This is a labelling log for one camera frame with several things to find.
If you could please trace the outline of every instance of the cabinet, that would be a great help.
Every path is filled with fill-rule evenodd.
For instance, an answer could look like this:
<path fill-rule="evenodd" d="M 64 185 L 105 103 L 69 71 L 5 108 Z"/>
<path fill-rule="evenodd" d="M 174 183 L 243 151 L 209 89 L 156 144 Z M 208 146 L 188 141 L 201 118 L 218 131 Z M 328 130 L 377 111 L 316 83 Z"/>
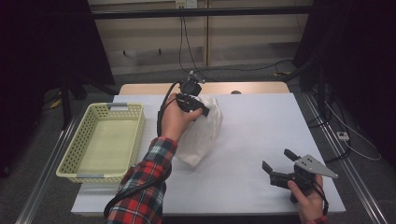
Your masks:
<path fill-rule="evenodd" d="M 92 12 L 175 9 L 175 1 L 89 1 Z M 198 0 L 198 8 L 310 6 L 309 0 Z M 188 39 L 197 66 L 273 63 L 291 59 L 304 31 L 307 14 L 186 17 Z M 96 20 L 113 75 L 192 67 L 178 17 Z"/>

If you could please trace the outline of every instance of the dark background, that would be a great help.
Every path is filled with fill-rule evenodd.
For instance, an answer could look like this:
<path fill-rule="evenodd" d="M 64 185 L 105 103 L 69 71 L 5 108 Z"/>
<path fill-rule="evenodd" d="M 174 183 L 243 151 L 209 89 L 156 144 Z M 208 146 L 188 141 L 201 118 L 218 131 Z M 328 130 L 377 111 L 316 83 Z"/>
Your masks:
<path fill-rule="evenodd" d="M 1 170 L 37 123 L 44 93 L 60 88 L 64 77 L 72 87 L 78 77 L 114 84 L 90 12 L 79 0 L 0 2 Z"/>
<path fill-rule="evenodd" d="M 331 5 L 334 1 L 315 4 Z M 368 0 L 335 4 L 336 10 L 309 16 L 293 63 L 299 67 L 318 58 L 326 81 L 360 122 L 361 131 L 395 166 L 395 6 L 390 1 Z M 317 76 L 318 72 L 311 77 L 303 75 L 302 85 L 314 84 Z"/>

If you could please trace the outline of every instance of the basket handle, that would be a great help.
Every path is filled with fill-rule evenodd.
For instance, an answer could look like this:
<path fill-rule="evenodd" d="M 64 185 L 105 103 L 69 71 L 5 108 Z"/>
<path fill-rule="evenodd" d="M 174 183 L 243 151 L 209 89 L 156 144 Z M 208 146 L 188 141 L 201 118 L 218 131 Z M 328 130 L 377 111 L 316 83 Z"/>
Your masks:
<path fill-rule="evenodd" d="M 128 103 L 106 103 L 108 109 L 111 109 L 113 106 L 117 107 L 126 107 L 125 111 L 128 111 Z"/>
<path fill-rule="evenodd" d="M 105 178 L 104 174 L 76 174 L 76 178 Z"/>

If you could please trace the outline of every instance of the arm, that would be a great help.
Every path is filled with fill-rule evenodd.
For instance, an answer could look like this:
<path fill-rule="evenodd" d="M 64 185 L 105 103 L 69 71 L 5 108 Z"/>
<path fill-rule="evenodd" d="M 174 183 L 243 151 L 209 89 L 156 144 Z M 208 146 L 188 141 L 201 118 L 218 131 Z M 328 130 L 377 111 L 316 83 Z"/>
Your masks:
<path fill-rule="evenodd" d="M 175 99 L 174 94 L 170 95 L 169 106 L 163 113 L 162 136 L 152 140 L 145 158 L 128 171 L 119 192 L 165 175 L 176 153 L 177 141 L 189 124 L 201 115 L 202 109 L 183 112 L 172 99 Z M 161 223 L 165 190 L 162 183 L 122 200 L 110 210 L 107 223 Z"/>
<path fill-rule="evenodd" d="M 316 176 L 316 181 L 319 185 L 323 186 L 321 175 Z M 288 186 L 299 203 L 299 215 L 302 223 L 329 224 L 327 218 L 323 216 L 323 200 L 314 190 L 303 194 L 291 180 L 288 182 Z"/>

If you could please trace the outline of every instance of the power strip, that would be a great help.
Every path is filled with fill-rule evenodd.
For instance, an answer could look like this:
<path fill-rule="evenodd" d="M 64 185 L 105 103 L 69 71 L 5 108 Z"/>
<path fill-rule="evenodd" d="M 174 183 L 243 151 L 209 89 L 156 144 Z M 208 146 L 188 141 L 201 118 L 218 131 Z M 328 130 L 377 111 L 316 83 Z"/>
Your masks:
<path fill-rule="evenodd" d="M 197 0 L 176 0 L 176 9 L 198 8 Z"/>
<path fill-rule="evenodd" d="M 337 137 L 341 141 L 349 141 L 349 136 L 346 132 L 337 132 Z"/>

